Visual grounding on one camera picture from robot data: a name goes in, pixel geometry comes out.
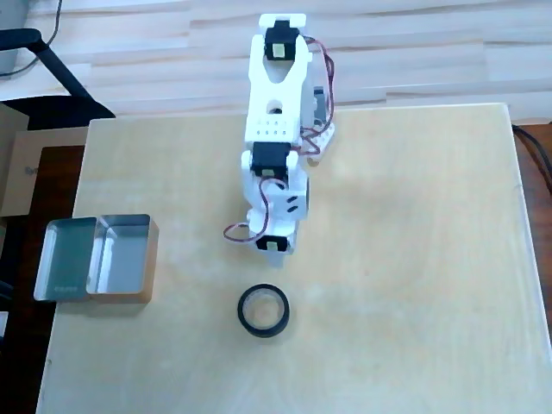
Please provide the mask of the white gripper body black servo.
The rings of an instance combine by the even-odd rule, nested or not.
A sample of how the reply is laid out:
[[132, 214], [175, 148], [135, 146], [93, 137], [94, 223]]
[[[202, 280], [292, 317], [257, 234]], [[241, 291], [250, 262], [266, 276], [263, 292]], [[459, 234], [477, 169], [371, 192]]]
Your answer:
[[[265, 213], [260, 210], [249, 210], [247, 213], [248, 228], [251, 235], [258, 235], [265, 222]], [[292, 254], [297, 240], [298, 221], [284, 218], [282, 214], [271, 211], [267, 228], [262, 236], [253, 241], [254, 248], [268, 256]]]

